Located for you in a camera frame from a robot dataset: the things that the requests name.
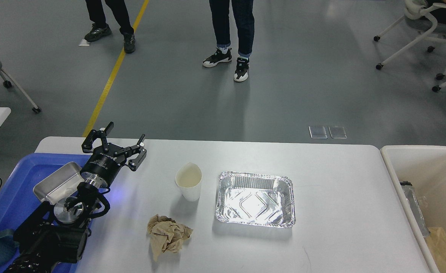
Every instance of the crumpled paper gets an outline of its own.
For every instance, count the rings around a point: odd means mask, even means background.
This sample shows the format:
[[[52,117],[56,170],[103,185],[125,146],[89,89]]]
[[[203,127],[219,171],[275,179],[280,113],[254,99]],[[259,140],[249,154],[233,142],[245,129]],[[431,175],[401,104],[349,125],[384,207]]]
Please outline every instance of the crumpled paper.
[[[446,233],[441,227],[430,227],[430,236],[426,237],[426,243],[434,258],[438,270],[446,273]]]
[[[156,214],[147,224],[150,234],[150,247],[154,261],[165,251],[177,253],[183,247],[183,242],[191,236],[193,230],[188,226],[176,223],[174,219]]]

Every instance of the white sock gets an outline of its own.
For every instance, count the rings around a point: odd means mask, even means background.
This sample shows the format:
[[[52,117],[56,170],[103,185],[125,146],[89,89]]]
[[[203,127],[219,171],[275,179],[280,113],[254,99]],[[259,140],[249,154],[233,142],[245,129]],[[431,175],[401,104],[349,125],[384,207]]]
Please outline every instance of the white sock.
[[[219,50],[221,50],[221,52],[223,52],[223,54],[228,53],[228,49],[230,48],[218,48]]]

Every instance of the white paper cup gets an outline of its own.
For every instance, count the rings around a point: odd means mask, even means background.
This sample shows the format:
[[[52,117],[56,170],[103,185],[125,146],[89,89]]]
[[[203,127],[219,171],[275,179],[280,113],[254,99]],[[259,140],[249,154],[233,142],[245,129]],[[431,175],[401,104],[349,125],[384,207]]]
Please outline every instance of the white paper cup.
[[[176,173],[176,185],[184,198],[190,202],[196,201],[201,195],[202,173],[194,163],[187,163]]]

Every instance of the sneaker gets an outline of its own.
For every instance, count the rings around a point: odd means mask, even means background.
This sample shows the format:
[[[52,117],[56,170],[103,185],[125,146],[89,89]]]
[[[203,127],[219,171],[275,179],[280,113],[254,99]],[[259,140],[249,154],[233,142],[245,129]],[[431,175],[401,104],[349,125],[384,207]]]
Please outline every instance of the sneaker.
[[[240,57],[236,59],[235,77],[233,78],[235,82],[242,82],[248,78],[249,62],[250,60]]]
[[[125,53],[132,53],[135,51],[135,34],[123,34],[123,50]]]
[[[202,61],[204,67],[214,67],[219,63],[231,62],[231,48],[228,49],[226,54],[223,54],[220,49],[216,49],[216,52]]]
[[[93,28],[91,28],[91,31],[84,36],[84,39],[87,42],[94,42],[100,40],[103,36],[108,36],[110,34],[112,34],[112,30],[108,24],[106,24],[104,29],[98,28],[96,27],[96,24],[93,24]]]

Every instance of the metal tray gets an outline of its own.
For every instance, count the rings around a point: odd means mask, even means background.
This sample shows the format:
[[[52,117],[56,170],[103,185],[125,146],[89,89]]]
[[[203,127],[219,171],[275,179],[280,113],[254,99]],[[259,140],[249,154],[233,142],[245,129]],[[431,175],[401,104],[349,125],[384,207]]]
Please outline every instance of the metal tray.
[[[76,162],[69,162],[53,172],[34,186],[33,192],[39,201],[56,204],[64,197],[70,196],[77,185],[84,179],[79,174],[81,167]]]
[[[215,216],[224,223],[291,228],[292,181],[285,176],[224,171],[219,175]]]

